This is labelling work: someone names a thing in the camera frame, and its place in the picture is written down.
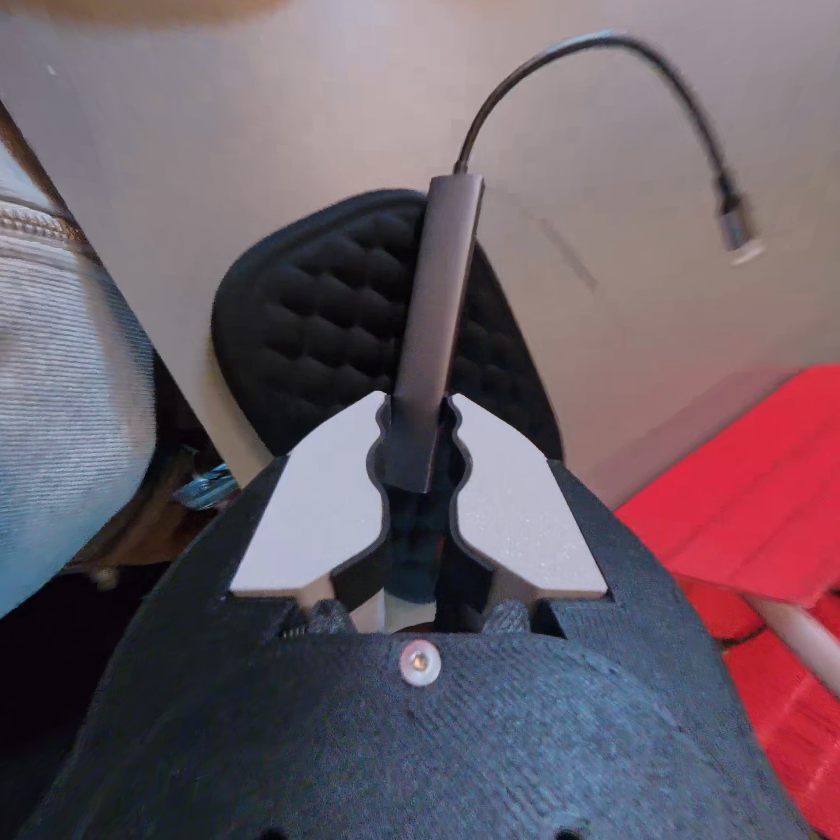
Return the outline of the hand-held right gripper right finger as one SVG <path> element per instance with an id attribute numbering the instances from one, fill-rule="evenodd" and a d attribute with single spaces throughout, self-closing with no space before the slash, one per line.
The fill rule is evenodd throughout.
<path id="1" fill-rule="evenodd" d="M 461 394 L 450 397 L 465 474 L 451 502 L 458 547 L 490 572 L 484 602 L 599 601 L 607 583 L 543 452 Z"/>

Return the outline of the red plastic bin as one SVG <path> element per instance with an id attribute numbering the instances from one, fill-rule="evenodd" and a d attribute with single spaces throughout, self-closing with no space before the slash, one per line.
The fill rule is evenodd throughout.
<path id="1" fill-rule="evenodd" d="M 838 638 L 839 369 L 811 367 L 616 510 L 675 576 L 806 821 L 839 837 L 838 699 L 743 599 Z"/>

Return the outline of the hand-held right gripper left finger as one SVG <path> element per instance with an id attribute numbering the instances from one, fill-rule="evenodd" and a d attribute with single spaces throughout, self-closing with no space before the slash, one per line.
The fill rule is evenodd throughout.
<path id="1" fill-rule="evenodd" d="M 370 393 L 288 453 L 229 584 L 232 595 L 286 597 L 305 613 L 334 599 L 360 632 L 384 632 L 377 565 L 390 526 L 375 453 L 389 402 Z"/>

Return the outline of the black quilted foam pad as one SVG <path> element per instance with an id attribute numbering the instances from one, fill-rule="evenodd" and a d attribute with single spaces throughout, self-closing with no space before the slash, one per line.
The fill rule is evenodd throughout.
<path id="1" fill-rule="evenodd" d="M 370 392 L 392 393 L 426 203 L 411 190 L 352 196 L 261 239 L 228 269 L 213 348 L 271 457 Z M 451 373 L 456 393 L 564 459 L 550 399 L 480 245 Z"/>

